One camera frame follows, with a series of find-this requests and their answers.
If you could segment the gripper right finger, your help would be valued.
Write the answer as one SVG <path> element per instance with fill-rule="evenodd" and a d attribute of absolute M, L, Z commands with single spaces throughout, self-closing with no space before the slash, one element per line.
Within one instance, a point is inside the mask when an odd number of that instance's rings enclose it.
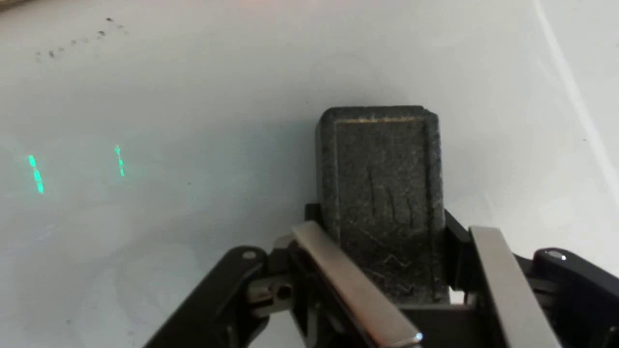
<path fill-rule="evenodd" d="M 481 264 L 471 233 L 446 218 L 447 283 L 470 300 L 481 286 Z M 562 348 L 619 348 L 619 278 L 565 249 L 514 255 Z"/>

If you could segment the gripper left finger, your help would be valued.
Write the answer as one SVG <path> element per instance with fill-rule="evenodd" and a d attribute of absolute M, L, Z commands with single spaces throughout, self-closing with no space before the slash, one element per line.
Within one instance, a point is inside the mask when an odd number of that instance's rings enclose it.
<path fill-rule="evenodd" d="M 249 348 L 281 311 L 305 348 L 378 348 L 296 245 L 230 249 L 144 348 Z"/>

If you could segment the black felt whiteboard eraser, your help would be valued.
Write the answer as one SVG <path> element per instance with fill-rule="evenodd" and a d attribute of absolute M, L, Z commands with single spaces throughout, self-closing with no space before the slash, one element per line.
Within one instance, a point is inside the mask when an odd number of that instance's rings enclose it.
<path fill-rule="evenodd" d="M 422 106 L 326 110 L 316 128 L 324 227 L 396 304 L 447 304 L 442 142 Z"/>

